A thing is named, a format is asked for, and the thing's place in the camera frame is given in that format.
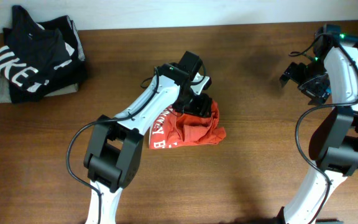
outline stack of folded clothes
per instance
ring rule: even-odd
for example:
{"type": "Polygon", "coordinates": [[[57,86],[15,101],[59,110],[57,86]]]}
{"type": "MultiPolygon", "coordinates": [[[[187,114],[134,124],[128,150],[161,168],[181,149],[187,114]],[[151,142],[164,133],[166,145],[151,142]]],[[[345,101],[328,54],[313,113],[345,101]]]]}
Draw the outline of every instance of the stack of folded clothes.
{"type": "Polygon", "coordinates": [[[3,32],[0,103],[73,93],[86,80],[84,51],[68,16],[34,22],[23,7],[13,6],[12,29],[3,32]]]}

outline red cloth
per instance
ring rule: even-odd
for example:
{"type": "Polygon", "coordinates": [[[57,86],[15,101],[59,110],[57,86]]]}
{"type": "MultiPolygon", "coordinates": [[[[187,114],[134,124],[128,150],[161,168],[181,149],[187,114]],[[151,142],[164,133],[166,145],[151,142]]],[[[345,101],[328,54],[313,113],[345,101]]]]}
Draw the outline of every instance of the red cloth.
{"type": "Polygon", "coordinates": [[[149,146],[151,149],[217,144],[226,137],[224,128],[217,128],[219,110],[215,101],[212,103],[210,118],[188,114],[177,117],[169,110],[165,109],[150,127],[149,146]]]}

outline tabletop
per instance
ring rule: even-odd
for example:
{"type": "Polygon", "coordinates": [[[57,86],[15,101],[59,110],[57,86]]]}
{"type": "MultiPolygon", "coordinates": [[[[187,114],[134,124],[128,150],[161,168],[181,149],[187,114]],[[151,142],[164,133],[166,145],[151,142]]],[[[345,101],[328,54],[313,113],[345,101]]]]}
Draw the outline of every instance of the tabletop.
{"type": "MultiPolygon", "coordinates": [[[[332,22],[358,35],[358,21],[332,22]]],[[[296,194],[308,165],[295,146],[298,117],[309,98],[279,77],[324,22],[163,29],[84,30],[89,79],[77,93],[37,103],[0,104],[0,223],[84,223],[90,189],[68,175],[68,143],[101,114],[114,116],[143,91],[153,67],[178,62],[186,50],[203,60],[227,137],[218,145],[151,150],[124,189],[118,223],[230,223],[277,215],[296,194]]],[[[329,109],[307,116],[300,139],[329,109]]],[[[75,143],[71,166],[86,179],[91,131],[75,143]]],[[[328,200],[319,218],[358,223],[358,171],[328,200]]]]}

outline gray cloth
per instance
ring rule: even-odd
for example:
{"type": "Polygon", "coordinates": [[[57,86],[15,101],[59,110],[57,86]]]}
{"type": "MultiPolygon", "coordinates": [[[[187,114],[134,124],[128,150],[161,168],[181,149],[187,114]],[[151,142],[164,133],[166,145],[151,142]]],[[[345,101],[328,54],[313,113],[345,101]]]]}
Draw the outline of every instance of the gray cloth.
{"type": "MultiPolygon", "coordinates": [[[[58,96],[68,93],[75,93],[78,91],[78,83],[68,85],[59,90],[53,91],[45,96],[58,96]]],[[[0,74],[0,103],[12,103],[11,96],[9,94],[9,81],[0,74]]]]}

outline wooden table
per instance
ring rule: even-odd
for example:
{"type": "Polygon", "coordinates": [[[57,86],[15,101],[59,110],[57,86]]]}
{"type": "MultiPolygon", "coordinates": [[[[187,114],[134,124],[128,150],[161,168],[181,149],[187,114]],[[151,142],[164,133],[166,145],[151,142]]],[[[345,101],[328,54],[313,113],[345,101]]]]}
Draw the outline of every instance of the wooden table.
{"type": "MultiPolygon", "coordinates": [[[[150,150],[145,142],[134,181],[122,194],[119,223],[219,223],[274,217],[298,190],[308,166],[296,150],[295,123],[309,99],[278,78],[323,22],[168,29],[81,31],[90,78],[75,94],[38,103],[0,104],[0,223],[83,223],[90,189],[65,167],[67,145],[82,125],[114,116],[141,93],[154,66],[201,56],[227,138],[217,146],[150,150]]],[[[337,22],[358,35],[357,22],[337,22]]],[[[329,110],[308,116],[308,141],[329,110]]],[[[82,161],[90,132],[77,140],[82,161]]],[[[338,188],[320,218],[358,223],[358,171],[338,188]]]]}

